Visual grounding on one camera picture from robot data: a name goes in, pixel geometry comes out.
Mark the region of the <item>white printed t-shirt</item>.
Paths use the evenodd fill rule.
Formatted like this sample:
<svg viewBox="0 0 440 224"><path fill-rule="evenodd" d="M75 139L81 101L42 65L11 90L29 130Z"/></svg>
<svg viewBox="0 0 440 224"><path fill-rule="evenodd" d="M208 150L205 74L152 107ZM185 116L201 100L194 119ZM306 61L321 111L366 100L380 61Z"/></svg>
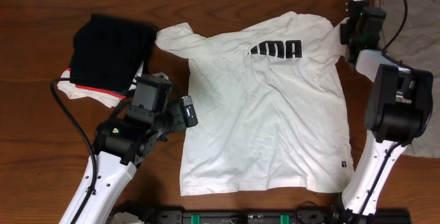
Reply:
<svg viewBox="0 0 440 224"><path fill-rule="evenodd" d="M190 70L198 123L186 131L182 195L345 189L353 159L336 69L345 49L329 20L287 12L211 37L181 23L156 43Z"/></svg>

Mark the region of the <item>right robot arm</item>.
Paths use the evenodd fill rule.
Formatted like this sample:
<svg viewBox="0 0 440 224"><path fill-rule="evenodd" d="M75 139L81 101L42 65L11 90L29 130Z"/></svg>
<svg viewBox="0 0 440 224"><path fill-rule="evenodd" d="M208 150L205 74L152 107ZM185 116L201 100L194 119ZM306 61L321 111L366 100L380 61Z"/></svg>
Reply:
<svg viewBox="0 0 440 224"><path fill-rule="evenodd" d="M368 223L399 156L425 131L432 115L433 75L403 64L378 47L386 13L369 5L350 7L340 26L347 62L373 82L365 110L367 139L352 180L342 192L340 218Z"/></svg>

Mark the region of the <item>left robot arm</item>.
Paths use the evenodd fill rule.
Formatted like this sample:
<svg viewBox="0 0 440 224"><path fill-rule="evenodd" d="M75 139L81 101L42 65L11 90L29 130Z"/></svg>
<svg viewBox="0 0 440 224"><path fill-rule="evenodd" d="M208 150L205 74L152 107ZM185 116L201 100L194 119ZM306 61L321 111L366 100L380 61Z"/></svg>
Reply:
<svg viewBox="0 0 440 224"><path fill-rule="evenodd" d="M120 194L156 143L167 141L169 133L197 125L190 96L170 99L177 91L165 74L137 77L131 100L120 102L98 125L92 142L73 115L65 112L86 143L89 158L61 223L106 223Z"/></svg>

